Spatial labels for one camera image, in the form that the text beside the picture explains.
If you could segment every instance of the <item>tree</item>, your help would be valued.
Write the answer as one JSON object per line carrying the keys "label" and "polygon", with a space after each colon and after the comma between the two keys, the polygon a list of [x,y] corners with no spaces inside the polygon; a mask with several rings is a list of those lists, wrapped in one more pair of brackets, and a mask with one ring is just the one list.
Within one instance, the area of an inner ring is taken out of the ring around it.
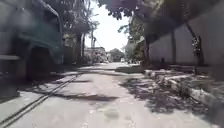
{"label": "tree", "polygon": [[122,19],[136,15],[142,21],[150,21],[166,15],[177,23],[184,22],[187,9],[189,18],[193,18],[220,0],[98,0],[99,6],[106,5],[108,15]]}
{"label": "tree", "polygon": [[126,59],[128,59],[128,60],[133,59],[134,48],[135,48],[135,44],[133,44],[133,43],[128,43],[125,46],[124,49],[125,49],[125,57],[126,57]]}
{"label": "tree", "polygon": [[119,62],[121,58],[124,58],[124,53],[117,48],[111,50],[110,54],[114,62]]}
{"label": "tree", "polygon": [[[120,29],[118,30],[118,32],[122,32],[123,29],[124,33],[126,34],[127,32],[129,33],[129,40],[128,40],[128,44],[127,46],[130,47],[130,45],[132,45],[132,52],[134,52],[134,48],[136,47],[136,45],[139,45],[140,42],[144,42],[141,44],[144,44],[144,57],[141,57],[141,59],[145,59],[147,62],[149,62],[149,55],[147,53],[149,53],[149,48],[148,48],[148,44],[146,44],[147,42],[145,41],[147,36],[146,33],[148,31],[148,23],[141,21],[138,17],[136,17],[135,15],[132,16],[131,22],[129,23],[128,26],[121,26]],[[135,58],[134,53],[130,54],[130,53],[126,53],[127,55],[132,55],[131,58]]]}
{"label": "tree", "polygon": [[84,37],[95,30],[99,22],[92,21],[92,8],[90,0],[45,0],[60,15],[64,37],[74,40],[73,52],[77,63],[82,62],[84,51]]}
{"label": "tree", "polygon": [[133,58],[136,60],[145,60],[144,42],[139,42],[133,49]]}

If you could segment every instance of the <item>distant building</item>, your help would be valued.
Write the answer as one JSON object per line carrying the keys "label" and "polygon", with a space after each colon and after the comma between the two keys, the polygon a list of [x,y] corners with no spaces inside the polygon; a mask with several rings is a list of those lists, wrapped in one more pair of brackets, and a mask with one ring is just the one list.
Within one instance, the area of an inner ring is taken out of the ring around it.
{"label": "distant building", "polygon": [[106,51],[103,47],[86,48],[84,53],[95,63],[102,63],[107,61]]}
{"label": "distant building", "polygon": [[110,52],[107,52],[106,54],[107,54],[107,61],[112,62],[113,61],[113,58],[111,56],[111,53]]}

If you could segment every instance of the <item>sidewalk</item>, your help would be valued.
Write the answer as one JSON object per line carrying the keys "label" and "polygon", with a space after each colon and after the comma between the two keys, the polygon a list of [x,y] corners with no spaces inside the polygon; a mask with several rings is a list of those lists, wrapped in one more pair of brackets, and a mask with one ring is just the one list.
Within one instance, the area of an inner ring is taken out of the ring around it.
{"label": "sidewalk", "polygon": [[[10,123],[21,118],[26,113],[32,111],[35,107],[47,100],[51,94],[59,91],[65,87],[70,80],[75,79],[76,75],[62,74],[64,77],[58,78],[55,81],[49,81],[46,83],[38,83],[36,86],[21,87],[21,89],[15,89],[13,86],[5,84],[5,88],[0,91],[0,127],[7,127]],[[33,93],[35,91],[46,91],[48,94],[41,95]],[[14,97],[10,97],[10,94],[16,93]]]}
{"label": "sidewalk", "polygon": [[224,81],[218,82],[209,76],[195,76],[174,70],[145,70],[145,75],[160,86],[170,87],[209,107],[222,107],[224,104]]}

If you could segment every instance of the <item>window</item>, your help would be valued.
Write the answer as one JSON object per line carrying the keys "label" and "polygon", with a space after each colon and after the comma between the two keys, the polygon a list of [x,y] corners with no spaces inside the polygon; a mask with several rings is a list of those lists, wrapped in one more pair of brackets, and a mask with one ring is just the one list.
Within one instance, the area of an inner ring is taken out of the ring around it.
{"label": "window", "polygon": [[44,21],[52,25],[58,32],[60,31],[58,17],[49,10],[44,10]]}

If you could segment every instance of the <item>street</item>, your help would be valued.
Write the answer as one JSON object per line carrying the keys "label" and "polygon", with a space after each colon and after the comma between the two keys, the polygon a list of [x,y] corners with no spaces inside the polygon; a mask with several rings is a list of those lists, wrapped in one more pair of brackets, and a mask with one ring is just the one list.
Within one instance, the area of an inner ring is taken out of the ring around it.
{"label": "street", "polygon": [[70,70],[0,104],[9,128],[218,128],[207,108],[161,89],[125,63]]}

